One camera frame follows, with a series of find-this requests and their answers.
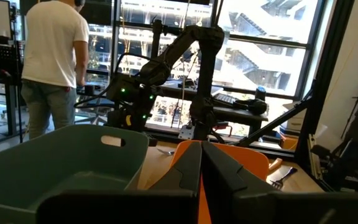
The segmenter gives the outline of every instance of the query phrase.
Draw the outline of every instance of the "white t-shirt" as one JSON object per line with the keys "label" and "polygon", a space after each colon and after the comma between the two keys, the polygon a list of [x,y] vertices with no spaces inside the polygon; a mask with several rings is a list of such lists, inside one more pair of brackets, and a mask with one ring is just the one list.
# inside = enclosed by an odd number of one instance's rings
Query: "white t-shirt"
{"label": "white t-shirt", "polygon": [[76,88],[74,41],[89,39],[86,20],[60,1],[41,2],[27,13],[22,78]]}

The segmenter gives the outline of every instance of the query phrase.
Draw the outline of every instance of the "jeans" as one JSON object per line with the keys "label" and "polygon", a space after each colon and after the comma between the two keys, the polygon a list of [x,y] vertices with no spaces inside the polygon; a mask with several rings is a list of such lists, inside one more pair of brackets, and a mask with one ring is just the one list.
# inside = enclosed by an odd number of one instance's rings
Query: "jeans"
{"label": "jeans", "polygon": [[51,114],[55,129],[74,124],[76,89],[30,80],[22,83],[21,93],[30,115],[30,139],[45,134]]}

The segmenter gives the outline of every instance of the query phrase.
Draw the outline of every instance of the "green bin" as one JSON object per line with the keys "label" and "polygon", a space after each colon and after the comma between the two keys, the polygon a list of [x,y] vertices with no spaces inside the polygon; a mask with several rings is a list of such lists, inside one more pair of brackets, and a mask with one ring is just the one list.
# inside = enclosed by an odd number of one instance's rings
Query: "green bin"
{"label": "green bin", "polygon": [[[104,144],[103,136],[124,144]],[[39,204],[64,190],[124,190],[148,145],[141,133],[84,124],[0,152],[0,223],[34,224]]]}

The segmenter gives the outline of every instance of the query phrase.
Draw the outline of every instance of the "keyboard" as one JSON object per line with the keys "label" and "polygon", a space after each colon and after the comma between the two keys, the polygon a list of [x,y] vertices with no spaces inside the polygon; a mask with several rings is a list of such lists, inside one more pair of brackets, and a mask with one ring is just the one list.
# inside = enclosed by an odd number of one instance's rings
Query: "keyboard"
{"label": "keyboard", "polygon": [[218,93],[214,96],[214,105],[216,106],[232,106],[238,100],[236,97]]}

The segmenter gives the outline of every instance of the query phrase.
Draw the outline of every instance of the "orange object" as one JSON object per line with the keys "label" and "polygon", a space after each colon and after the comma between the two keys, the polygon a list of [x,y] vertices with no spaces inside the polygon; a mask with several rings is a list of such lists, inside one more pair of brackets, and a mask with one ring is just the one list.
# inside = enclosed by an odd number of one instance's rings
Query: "orange object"
{"label": "orange object", "polygon": [[283,162],[282,159],[277,158],[272,164],[269,165],[268,171],[271,172],[271,171],[275,170],[276,168],[280,167],[282,162]]}
{"label": "orange object", "polygon": [[[183,141],[179,143],[175,155],[171,161],[170,167],[172,167],[177,160],[187,150],[189,145],[195,141]],[[216,147],[225,153],[229,154],[238,163],[242,164],[245,169],[253,173],[255,176],[266,180],[269,173],[269,160],[265,155],[260,152],[246,149],[243,147],[228,146],[225,144],[214,143]],[[210,224],[211,218],[209,217],[208,204],[205,197],[203,179],[201,178],[201,190],[200,190],[200,205],[198,209],[198,223],[199,224]]]}
{"label": "orange object", "polygon": [[296,145],[298,144],[298,138],[287,137],[281,133],[280,133],[280,137],[281,137],[281,144],[280,144],[281,148],[289,149],[289,150],[296,149]]}

